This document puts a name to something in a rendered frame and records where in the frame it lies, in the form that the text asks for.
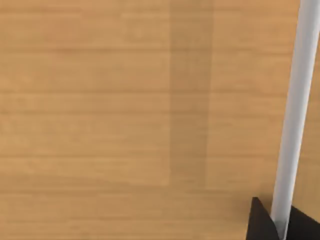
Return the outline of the wooden door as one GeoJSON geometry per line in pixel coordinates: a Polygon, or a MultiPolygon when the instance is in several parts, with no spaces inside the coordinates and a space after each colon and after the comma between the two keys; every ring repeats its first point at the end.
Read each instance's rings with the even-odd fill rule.
{"type": "Polygon", "coordinates": [[[0,240],[245,240],[299,6],[0,0],[0,240]]]}

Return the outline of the long metal handle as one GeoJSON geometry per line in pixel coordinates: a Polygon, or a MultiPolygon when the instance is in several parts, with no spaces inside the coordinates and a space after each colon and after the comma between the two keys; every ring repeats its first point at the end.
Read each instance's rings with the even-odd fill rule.
{"type": "Polygon", "coordinates": [[[280,240],[286,240],[320,34],[320,0],[300,0],[271,205],[280,240]]]}

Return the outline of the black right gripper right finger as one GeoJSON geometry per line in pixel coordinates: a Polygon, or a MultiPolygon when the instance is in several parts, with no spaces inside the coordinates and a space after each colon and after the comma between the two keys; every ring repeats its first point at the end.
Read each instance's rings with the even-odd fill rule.
{"type": "Polygon", "coordinates": [[[320,240],[320,223],[292,206],[286,240],[320,240]]]}

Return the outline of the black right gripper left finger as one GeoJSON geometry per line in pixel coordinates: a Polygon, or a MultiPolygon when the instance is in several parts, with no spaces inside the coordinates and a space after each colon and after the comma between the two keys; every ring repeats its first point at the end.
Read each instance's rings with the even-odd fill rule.
{"type": "Polygon", "coordinates": [[[274,222],[258,197],[251,200],[245,240],[280,240],[274,222]]]}

